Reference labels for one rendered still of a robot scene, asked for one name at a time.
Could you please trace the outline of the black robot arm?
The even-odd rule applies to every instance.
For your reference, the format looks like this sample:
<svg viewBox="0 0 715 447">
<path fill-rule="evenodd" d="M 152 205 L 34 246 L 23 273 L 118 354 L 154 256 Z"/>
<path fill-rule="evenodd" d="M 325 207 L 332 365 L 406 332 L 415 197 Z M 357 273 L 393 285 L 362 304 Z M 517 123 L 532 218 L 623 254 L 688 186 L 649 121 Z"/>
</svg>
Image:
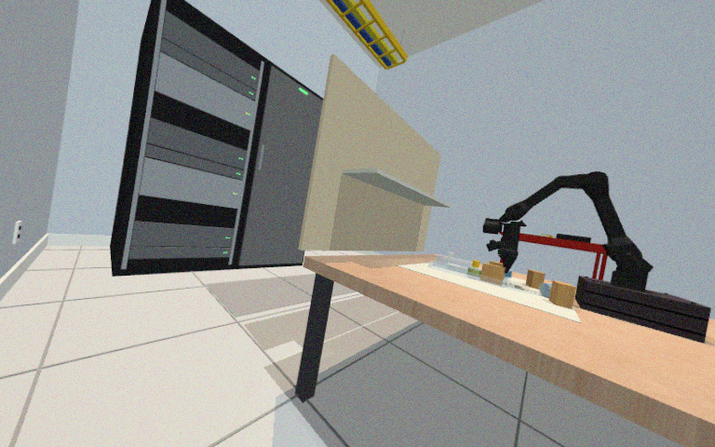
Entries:
<svg viewBox="0 0 715 447">
<path fill-rule="evenodd" d="M 504 225 L 503 235 L 518 237 L 520 227 L 527 226 L 527 224 L 523 221 L 507 222 L 519 220 L 532 207 L 555 194 L 562 187 L 583 188 L 592 200 L 608 238 L 608 243 L 602 244 L 602 246 L 606 251 L 606 256 L 609 256 L 617 265 L 612 275 L 613 285 L 645 292 L 648 272 L 654 267 L 642 258 L 641 251 L 627 237 L 609 197 L 608 177 L 604 172 L 594 171 L 588 174 L 558 176 L 532 196 L 508 207 L 499 220 L 486 218 L 483 233 L 498 235 L 502 232 Z"/>
</svg>

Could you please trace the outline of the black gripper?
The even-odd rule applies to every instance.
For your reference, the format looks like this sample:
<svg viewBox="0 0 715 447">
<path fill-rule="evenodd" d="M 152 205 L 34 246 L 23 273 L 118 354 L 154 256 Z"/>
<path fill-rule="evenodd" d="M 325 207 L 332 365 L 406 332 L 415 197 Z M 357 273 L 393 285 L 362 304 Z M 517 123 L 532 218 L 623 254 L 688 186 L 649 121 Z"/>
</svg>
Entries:
<svg viewBox="0 0 715 447">
<path fill-rule="evenodd" d="M 503 267 L 506 268 L 505 273 L 507 273 L 518 256 L 519 237 L 503 235 L 502 239 L 504 240 L 505 248 L 500 248 L 497 254 L 500 254 L 499 256 L 503 260 Z"/>
</svg>

